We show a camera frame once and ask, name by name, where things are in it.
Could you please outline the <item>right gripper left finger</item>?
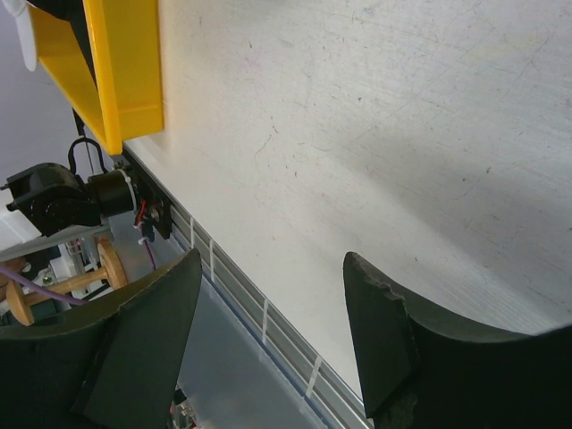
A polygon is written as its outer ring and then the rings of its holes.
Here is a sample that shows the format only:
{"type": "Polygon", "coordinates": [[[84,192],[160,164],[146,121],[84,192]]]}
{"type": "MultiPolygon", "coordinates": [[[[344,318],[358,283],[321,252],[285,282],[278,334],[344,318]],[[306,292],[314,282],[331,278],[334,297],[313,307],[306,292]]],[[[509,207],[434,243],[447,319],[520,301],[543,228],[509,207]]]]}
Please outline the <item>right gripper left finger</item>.
{"type": "Polygon", "coordinates": [[[1,329],[3,428],[164,428],[202,281],[201,256],[37,324],[1,329]]]}

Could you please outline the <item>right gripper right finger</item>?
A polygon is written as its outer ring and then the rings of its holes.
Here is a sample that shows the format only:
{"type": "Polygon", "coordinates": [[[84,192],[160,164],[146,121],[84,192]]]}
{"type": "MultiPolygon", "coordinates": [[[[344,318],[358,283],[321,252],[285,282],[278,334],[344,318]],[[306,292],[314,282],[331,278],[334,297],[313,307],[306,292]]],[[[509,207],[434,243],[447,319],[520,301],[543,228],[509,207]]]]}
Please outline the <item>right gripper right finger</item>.
{"type": "Polygon", "coordinates": [[[512,332],[343,261],[364,411],[377,428],[568,428],[571,330],[512,332]]]}

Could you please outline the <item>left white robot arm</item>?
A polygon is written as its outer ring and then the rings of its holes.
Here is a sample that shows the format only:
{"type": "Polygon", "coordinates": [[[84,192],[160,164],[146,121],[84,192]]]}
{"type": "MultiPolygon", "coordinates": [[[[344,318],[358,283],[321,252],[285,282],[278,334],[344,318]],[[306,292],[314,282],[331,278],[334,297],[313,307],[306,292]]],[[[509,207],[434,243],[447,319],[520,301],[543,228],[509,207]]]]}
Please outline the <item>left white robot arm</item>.
{"type": "Polygon", "coordinates": [[[1,185],[1,260],[40,249],[52,236],[75,227],[97,228],[105,218],[139,208],[138,179],[130,167],[109,170],[95,140],[71,143],[68,164],[36,164],[1,185]],[[77,174],[74,149],[88,144],[97,151],[102,172],[86,180],[77,174]]]}

